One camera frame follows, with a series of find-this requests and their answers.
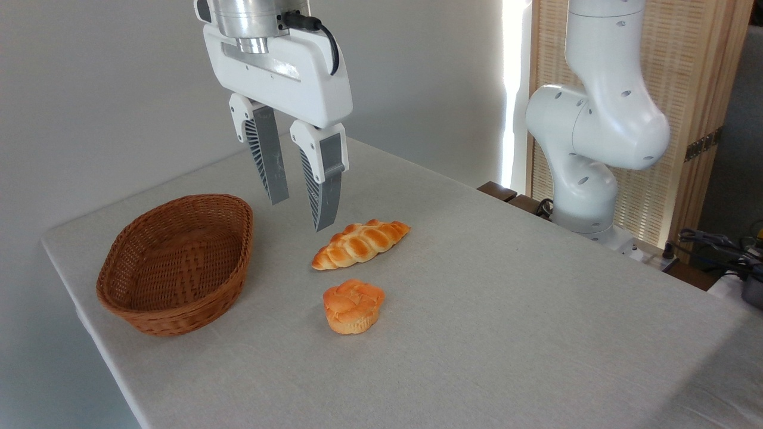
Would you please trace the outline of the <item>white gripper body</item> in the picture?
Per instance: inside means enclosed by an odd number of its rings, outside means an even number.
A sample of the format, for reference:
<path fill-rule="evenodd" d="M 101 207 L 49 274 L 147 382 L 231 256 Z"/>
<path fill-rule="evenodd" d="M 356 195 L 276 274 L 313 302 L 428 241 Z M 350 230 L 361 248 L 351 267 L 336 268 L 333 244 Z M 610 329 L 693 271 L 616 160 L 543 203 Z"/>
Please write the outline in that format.
<path fill-rule="evenodd" d="M 205 24 L 203 35 L 221 86 L 319 128 L 345 120 L 353 109 L 346 66 L 335 75 L 323 33 L 291 30 L 269 38 L 269 52 L 241 52 L 236 41 Z"/>

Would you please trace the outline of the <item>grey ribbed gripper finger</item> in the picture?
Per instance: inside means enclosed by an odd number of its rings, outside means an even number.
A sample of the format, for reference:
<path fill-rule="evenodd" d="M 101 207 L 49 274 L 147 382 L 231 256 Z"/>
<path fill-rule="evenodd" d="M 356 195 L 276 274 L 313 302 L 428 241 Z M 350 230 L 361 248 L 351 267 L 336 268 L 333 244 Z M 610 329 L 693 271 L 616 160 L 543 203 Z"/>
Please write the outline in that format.
<path fill-rule="evenodd" d="M 290 135 L 300 149 L 314 230 L 318 232 L 335 222 L 340 207 L 342 174 L 349 169 L 345 128 L 337 124 L 321 129 L 295 120 Z"/>
<path fill-rule="evenodd" d="M 271 204 L 286 200 L 288 182 L 274 110 L 237 93 L 231 94 L 229 109 L 237 138 L 250 149 Z"/>

